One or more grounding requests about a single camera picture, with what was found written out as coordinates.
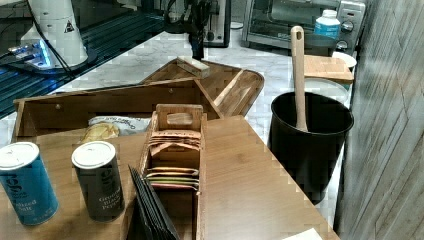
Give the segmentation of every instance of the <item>oven window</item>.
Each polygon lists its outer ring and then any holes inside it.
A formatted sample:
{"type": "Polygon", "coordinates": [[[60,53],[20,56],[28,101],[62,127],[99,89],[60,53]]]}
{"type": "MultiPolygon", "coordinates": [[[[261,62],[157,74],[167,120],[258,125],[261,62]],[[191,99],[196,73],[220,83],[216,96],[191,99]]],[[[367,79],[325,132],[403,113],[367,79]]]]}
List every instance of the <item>oven window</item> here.
{"type": "Polygon", "coordinates": [[[253,0],[250,34],[290,39],[290,29],[300,25],[305,34],[313,33],[316,19],[333,6],[305,3],[305,0],[253,0]]]}

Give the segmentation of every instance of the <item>white bottle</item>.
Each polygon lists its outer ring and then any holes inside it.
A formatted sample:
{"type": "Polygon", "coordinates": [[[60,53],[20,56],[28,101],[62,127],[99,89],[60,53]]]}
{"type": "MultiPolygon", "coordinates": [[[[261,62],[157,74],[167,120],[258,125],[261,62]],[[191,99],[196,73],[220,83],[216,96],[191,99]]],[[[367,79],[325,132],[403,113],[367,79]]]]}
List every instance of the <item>white bottle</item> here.
{"type": "Polygon", "coordinates": [[[336,11],[324,10],[322,17],[318,18],[315,22],[314,33],[337,39],[339,37],[340,22],[336,16],[336,11]]]}

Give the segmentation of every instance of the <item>dark gray can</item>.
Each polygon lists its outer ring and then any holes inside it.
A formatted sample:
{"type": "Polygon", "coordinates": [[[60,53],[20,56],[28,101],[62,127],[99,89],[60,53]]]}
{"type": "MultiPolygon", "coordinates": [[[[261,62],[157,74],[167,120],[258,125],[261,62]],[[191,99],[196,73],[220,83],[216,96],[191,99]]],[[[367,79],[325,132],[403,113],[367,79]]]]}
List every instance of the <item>dark gray can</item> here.
{"type": "Polygon", "coordinates": [[[103,141],[79,146],[72,154],[88,214],[99,222],[118,218],[125,209],[115,147],[103,141]]]}

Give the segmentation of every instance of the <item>can label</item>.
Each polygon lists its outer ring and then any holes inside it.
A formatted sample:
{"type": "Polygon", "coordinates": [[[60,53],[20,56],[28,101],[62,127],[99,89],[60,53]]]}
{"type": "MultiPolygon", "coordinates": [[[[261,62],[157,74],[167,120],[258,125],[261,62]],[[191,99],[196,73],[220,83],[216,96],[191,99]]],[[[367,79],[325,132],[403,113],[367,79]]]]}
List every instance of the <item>can label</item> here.
{"type": "Polygon", "coordinates": [[[37,225],[50,219],[59,203],[41,158],[12,171],[0,171],[0,182],[24,225],[37,225]]]}
{"type": "Polygon", "coordinates": [[[90,218],[99,222],[118,218],[125,209],[125,201],[116,157],[96,169],[75,170],[90,218]]]}
{"type": "Polygon", "coordinates": [[[315,22],[314,33],[337,39],[339,37],[340,25],[325,25],[315,22]]]}

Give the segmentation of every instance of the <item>toaster oven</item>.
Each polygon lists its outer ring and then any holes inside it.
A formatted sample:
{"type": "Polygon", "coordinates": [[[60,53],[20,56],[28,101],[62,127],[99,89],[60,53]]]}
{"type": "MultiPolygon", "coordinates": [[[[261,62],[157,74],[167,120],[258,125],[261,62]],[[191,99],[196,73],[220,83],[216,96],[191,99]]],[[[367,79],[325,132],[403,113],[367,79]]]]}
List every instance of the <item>toaster oven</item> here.
{"type": "Polygon", "coordinates": [[[365,0],[247,0],[242,40],[290,48],[290,29],[300,25],[313,34],[315,21],[325,9],[337,11],[340,34],[336,49],[352,55],[365,14],[365,0]]]}

